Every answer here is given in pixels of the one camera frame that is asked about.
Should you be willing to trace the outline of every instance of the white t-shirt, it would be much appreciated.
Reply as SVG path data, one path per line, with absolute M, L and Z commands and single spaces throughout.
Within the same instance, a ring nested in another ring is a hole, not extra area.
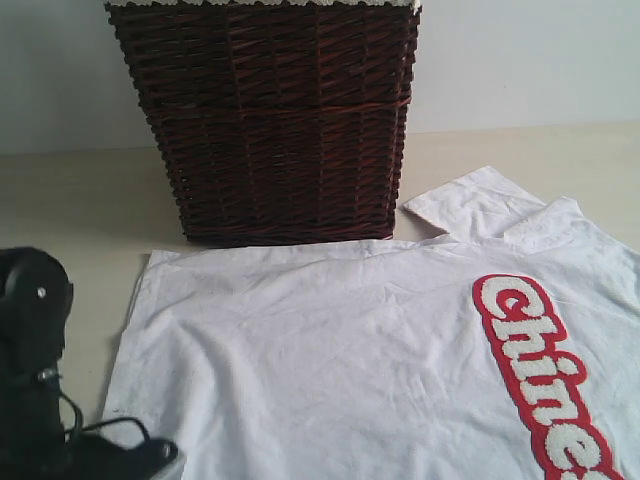
M 406 207 L 450 234 L 154 252 L 105 417 L 185 480 L 640 478 L 638 255 L 489 167 Z

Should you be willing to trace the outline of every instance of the beige table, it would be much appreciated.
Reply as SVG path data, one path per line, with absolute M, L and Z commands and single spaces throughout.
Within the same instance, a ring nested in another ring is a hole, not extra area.
M 640 123 L 410 135 L 400 201 L 484 165 L 545 201 L 566 195 L 640 250 Z M 400 213 L 396 238 L 428 232 Z M 75 283 L 63 387 L 102 408 L 133 286 L 152 249 L 194 250 L 155 150 L 0 157 L 0 247 L 34 245 Z

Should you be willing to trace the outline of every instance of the wicker basket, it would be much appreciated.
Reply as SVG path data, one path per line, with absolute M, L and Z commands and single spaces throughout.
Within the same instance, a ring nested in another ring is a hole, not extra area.
M 190 240 L 393 232 L 411 6 L 107 6 Z

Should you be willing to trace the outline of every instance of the dark brown wicker basket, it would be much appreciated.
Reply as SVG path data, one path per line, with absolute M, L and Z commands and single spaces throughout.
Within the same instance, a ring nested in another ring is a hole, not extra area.
M 107 10 L 190 240 L 392 234 L 419 19 L 412 7 Z

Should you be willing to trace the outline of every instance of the red outline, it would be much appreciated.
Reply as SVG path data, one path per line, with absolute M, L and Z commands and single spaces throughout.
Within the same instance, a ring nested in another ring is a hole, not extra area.
M 536 406 L 529 405 L 524 399 L 522 392 L 520 391 L 520 380 L 516 377 L 513 369 L 511 368 L 511 359 L 504 355 L 502 352 L 502 345 L 505 343 L 498 339 L 493 330 L 493 326 L 491 324 L 494 316 L 489 312 L 487 307 L 484 305 L 482 301 L 482 287 L 484 283 L 490 278 L 495 277 L 512 277 L 519 278 L 524 282 L 528 283 L 535 292 L 538 294 L 542 303 L 544 305 L 544 315 L 549 317 L 556 329 L 557 333 L 552 334 L 542 334 L 545 340 L 545 348 L 539 354 L 529 354 L 525 357 L 527 360 L 532 360 L 536 358 L 541 358 L 545 355 L 552 357 L 554 360 L 558 357 L 567 357 L 571 359 L 578 366 L 578 373 L 575 375 L 565 375 L 561 372 L 554 377 L 546 376 L 546 377 L 535 377 L 536 379 L 545 380 L 545 381 L 536 381 L 535 383 L 551 383 L 554 378 L 560 378 L 565 382 L 567 387 L 567 391 L 569 392 L 569 397 L 573 401 L 573 403 L 578 408 L 578 418 L 572 420 L 558 420 L 552 423 L 573 423 L 578 425 L 580 428 L 584 429 L 593 439 L 597 442 L 600 447 L 601 452 L 601 461 L 598 466 L 594 469 L 603 475 L 608 476 L 614 480 L 624 480 L 622 475 L 614 470 L 613 467 L 613 454 L 607 443 L 607 440 L 603 437 L 603 435 L 592 425 L 591 416 L 589 411 L 580 396 L 580 392 L 578 391 L 578 385 L 586 380 L 587 378 L 587 369 L 577 356 L 570 352 L 564 352 L 560 350 L 556 350 L 556 342 L 560 342 L 567 338 L 567 330 L 560 319 L 557 316 L 553 304 L 549 298 L 549 295 L 544 291 L 544 289 L 533 279 L 528 277 L 520 277 L 517 275 L 487 275 L 485 277 L 480 278 L 473 284 L 473 301 L 478 309 L 478 312 L 482 315 L 482 325 L 484 327 L 484 331 L 489 339 L 489 343 L 491 345 L 491 351 L 493 352 L 493 356 L 498 363 L 498 367 L 500 368 L 500 372 L 502 373 L 502 377 L 504 379 L 507 390 L 509 391 L 509 395 L 513 399 L 513 402 L 518 407 L 518 411 L 520 414 L 520 419 L 526 425 L 526 427 L 531 431 L 531 448 L 533 450 L 534 456 L 538 461 L 538 464 L 545 472 L 546 480 L 560 480 L 562 473 L 565 470 L 559 470 L 553 463 L 551 459 L 547 455 L 547 451 L 545 448 L 545 439 L 547 437 L 547 433 L 549 431 L 549 427 L 545 425 L 541 425 L 538 423 L 533 417 L 533 410 Z M 525 295 L 518 290 L 502 290 L 497 293 L 496 301 L 500 308 L 507 314 L 506 319 L 500 319 L 502 321 L 522 321 L 526 319 L 531 319 L 527 314 L 523 312 L 523 308 L 528 306 L 528 302 L 526 300 Z M 507 301 L 510 299 L 515 299 L 516 302 L 511 307 L 508 306 Z M 578 478 L 582 478 L 582 475 L 587 471 L 585 468 L 575 466 L 571 472 L 575 473 Z

